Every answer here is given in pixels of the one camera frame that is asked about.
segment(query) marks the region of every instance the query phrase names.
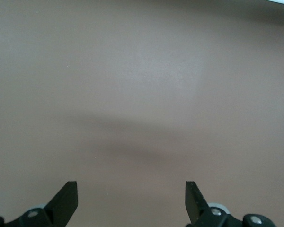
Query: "beige tabletop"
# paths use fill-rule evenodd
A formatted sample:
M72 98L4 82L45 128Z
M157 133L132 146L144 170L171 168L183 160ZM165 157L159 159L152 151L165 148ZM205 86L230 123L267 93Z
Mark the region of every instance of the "beige tabletop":
M70 180L69 227L184 227L185 181L284 227L284 5L0 1L0 215Z

